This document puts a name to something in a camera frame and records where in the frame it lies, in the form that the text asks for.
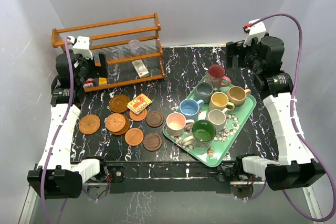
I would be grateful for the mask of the green floral tray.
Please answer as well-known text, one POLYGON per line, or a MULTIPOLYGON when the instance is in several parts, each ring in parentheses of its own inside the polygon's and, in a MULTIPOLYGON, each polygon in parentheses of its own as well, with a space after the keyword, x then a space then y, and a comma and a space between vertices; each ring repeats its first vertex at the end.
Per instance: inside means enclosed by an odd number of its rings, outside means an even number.
POLYGON ((224 160, 224 157, 243 129, 255 106, 256 99, 252 95, 248 95, 242 106, 234 109, 233 112, 229 112, 226 115, 224 128, 216 134, 215 139, 207 150, 196 149, 192 145, 188 147, 182 146, 181 141, 190 135, 188 132, 183 132, 180 136, 172 136, 167 131, 166 124, 162 126, 162 132, 171 142, 189 153, 195 159, 209 167, 216 167, 224 160))

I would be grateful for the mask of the woven rattan coaster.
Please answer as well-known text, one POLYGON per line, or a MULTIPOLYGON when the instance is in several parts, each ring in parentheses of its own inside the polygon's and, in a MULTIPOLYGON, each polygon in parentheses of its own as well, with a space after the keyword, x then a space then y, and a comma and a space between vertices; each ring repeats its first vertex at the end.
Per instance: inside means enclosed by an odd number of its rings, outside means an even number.
POLYGON ((126 124, 124 116, 120 113, 112 113, 109 115, 105 121, 106 128, 110 132, 118 132, 123 129, 126 124))
POLYGON ((89 114, 80 120, 78 128, 82 134, 90 135, 99 129, 100 124, 101 122, 98 116, 89 114))

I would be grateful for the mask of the orange wooden coaster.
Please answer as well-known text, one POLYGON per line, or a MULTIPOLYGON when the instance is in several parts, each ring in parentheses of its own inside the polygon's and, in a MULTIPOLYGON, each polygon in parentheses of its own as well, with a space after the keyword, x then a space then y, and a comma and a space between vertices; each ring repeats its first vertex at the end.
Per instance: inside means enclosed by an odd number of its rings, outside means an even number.
POLYGON ((138 146, 144 138, 143 132, 139 128, 131 128, 125 134, 125 141, 130 146, 138 146))
POLYGON ((147 116, 148 112, 147 109, 144 109, 143 111, 141 111, 139 114, 135 114, 133 111, 130 110, 129 112, 129 116, 132 120, 140 122, 142 120, 144 120, 147 116))

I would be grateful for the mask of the wooden shelf rack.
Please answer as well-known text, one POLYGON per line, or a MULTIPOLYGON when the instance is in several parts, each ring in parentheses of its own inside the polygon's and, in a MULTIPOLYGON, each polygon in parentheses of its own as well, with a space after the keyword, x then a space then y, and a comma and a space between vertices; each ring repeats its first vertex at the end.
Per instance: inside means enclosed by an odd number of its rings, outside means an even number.
POLYGON ((103 23, 53 29, 51 34, 51 44, 54 48, 60 47, 63 50, 62 54, 66 53, 68 55, 73 52, 72 47, 77 40, 77 37, 72 36, 71 33, 77 31, 83 34, 87 29, 98 29, 99 27, 137 22, 146 19, 153 19, 154 23, 149 27, 86 36, 91 38, 91 51, 97 67, 100 66, 99 53, 106 55, 108 63, 108 84, 99 86, 98 78, 100 77, 94 78, 94 87, 86 88, 84 91, 85 93, 89 93, 103 89, 164 79, 166 74, 163 67, 163 51, 159 39, 161 26, 157 13, 103 23), (141 44, 141 53, 138 56, 133 55, 128 46, 128 42, 133 39, 137 39, 141 44), (139 78, 133 67, 132 62, 139 59, 143 61, 149 72, 149 76, 146 78, 139 78))

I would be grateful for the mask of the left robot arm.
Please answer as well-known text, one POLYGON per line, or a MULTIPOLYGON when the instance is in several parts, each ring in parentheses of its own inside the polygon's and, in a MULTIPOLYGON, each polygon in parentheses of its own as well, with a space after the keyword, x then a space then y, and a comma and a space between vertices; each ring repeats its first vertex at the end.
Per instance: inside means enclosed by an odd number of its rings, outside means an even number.
POLYGON ((27 181, 43 199, 78 198, 83 184, 108 177, 101 157, 89 156, 77 164, 70 162, 72 138, 85 97, 83 85, 89 78, 107 73, 107 66, 97 67, 81 54, 63 53, 56 57, 51 84, 51 120, 43 155, 27 181))

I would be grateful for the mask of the orange patterned card pack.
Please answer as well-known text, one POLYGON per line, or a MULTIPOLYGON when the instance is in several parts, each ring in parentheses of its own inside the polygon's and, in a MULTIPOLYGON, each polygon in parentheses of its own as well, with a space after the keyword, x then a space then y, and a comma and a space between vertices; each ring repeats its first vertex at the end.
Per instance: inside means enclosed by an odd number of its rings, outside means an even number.
POLYGON ((127 108, 135 114, 140 114, 151 103, 152 103, 152 100, 142 93, 139 96, 137 96, 135 99, 131 100, 127 104, 127 108))

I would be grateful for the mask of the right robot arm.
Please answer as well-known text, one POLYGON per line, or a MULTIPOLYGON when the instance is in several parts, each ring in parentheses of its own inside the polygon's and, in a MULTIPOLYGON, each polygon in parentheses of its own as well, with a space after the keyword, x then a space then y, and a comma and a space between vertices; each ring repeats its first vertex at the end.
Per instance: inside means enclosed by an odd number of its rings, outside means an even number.
POLYGON ((247 67, 253 73, 254 85, 270 115, 279 151, 277 161, 252 154, 240 155, 232 171, 240 180, 247 180, 252 174, 260 177, 272 190, 309 187, 325 174, 293 128, 291 120, 297 113, 290 106, 292 79, 281 69, 284 51, 283 41, 268 35, 253 38, 250 46, 245 46, 244 41, 226 45, 227 66, 232 67, 233 57, 238 56, 239 67, 247 67))

